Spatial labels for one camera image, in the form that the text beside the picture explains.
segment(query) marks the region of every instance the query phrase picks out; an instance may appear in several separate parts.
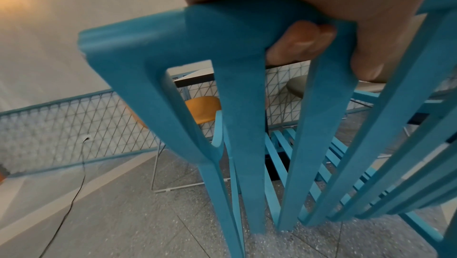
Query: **grey speckled floor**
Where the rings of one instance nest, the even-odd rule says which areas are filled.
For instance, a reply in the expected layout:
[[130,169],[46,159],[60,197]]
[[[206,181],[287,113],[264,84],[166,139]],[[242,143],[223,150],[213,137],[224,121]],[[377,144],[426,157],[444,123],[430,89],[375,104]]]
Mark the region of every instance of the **grey speckled floor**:
[[[350,130],[352,122],[343,121],[338,133],[346,143],[355,133]],[[88,180],[127,161],[92,165],[88,167]],[[198,186],[154,194],[150,190],[153,165],[154,158],[147,160],[78,201],[45,257],[228,257],[206,189]],[[226,158],[221,168],[227,177]],[[29,177],[0,220],[0,228],[75,189],[80,179],[78,168]],[[170,151],[163,152],[154,189],[199,181],[195,167]],[[1,256],[38,258],[66,210],[1,245]],[[425,209],[419,215],[440,232],[446,229],[440,208]],[[290,233],[275,231],[268,209],[266,216],[265,235],[253,236],[245,229],[247,257],[436,257],[435,251],[398,216],[327,222],[311,228],[297,224]]]

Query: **blue chair backrest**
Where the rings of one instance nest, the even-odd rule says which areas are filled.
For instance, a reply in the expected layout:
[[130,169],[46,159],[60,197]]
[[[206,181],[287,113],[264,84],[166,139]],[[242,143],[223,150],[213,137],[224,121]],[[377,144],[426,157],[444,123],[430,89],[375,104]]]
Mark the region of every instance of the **blue chair backrest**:
[[[297,217],[305,225],[316,225],[327,218],[406,213],[457,194],[456,179],[449,176],[457,170],[456,143],[407,183],[389,189],[456,132],[457,93],[430,115],[380,171],[367,173],[457,64],[456,8],[457,0],[424,1],[418,13],[427,12],[426,20],[350,147],[337,147],[337,170],[327,177],[325,190],[314,193],[316,204],[310,212],[303,203],[316,190],[314,178],[329,147],[337,143],[333,137],[358,82],[349,66],[356,43],[354,23],[333,20],[299,0],[224,0],[86,30],[79,36],[79,48],[90,66],[161,140],[197,165],[218,160],[221,148],[203,136],[166,70],[212,61],[249,226],[255,233],[264,229],[264,192],[269,189],[264,161],[265,50],[297,20],[335,25],[335,41],[311,63],[297,132],[290,133],[295,142],[289,172],[283,176],[281,206],[267,194],[278,229],[291,230]],[[347,193],[364,175],[368,181],[349,197]],[[340,203],[344,206],[337,210]],[[428,241],[441,243],[439,238]]]

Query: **white wall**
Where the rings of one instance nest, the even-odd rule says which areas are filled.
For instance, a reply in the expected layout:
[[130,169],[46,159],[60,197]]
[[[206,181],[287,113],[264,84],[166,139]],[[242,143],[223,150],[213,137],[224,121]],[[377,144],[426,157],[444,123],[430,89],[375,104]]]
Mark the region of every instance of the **white wall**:
[[81,58],[78,32],[183,6],[184,0],[0,0],[0,111],[109,88]]

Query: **tiled floor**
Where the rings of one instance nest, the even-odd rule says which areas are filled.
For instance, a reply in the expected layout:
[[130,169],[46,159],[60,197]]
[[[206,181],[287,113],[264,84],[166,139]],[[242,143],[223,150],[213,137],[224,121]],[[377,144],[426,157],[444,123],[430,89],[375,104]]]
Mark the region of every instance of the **tiled floor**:
[[[343,121],[338,135],[344,142],[352,139],[353,133],[348,129],[353,119],[358,118],[361,117]],[[204,186],[154,194],[150,190],[154,157],[144,157],[134,157],[137,166],[130,168],[131,158],[87,166],[84,189],[90,189],[93,184],[101,186],[75,203],[45,258],[229,255]],[[122,167],[125,173],[118,171]],[[221,168],[227,177],[226,158]],[[76,189],[81,179],[80,168],[26,178],[7,210],[3,215],[0,213],[0,236],[5,234],[2,229],[14,221],[29,217],[40,207],[53,204]],[[200,181],[196,168],[172,152],[165,150],[160,156],[154,189]],[[7,241],[0,237],[1,256],[39,257],[67,209],[63,207],[32,227],[25,226]],[[448,220],[441,208],[422,210],[419,214],[440,232],[446,229]],[[297,224],[291,233],[276,232],[268,209],[266,216],[265,235],[252,236],[245,230],[248,257],[436,257],[435,251],[398,216],[328,222],[312,228]]]

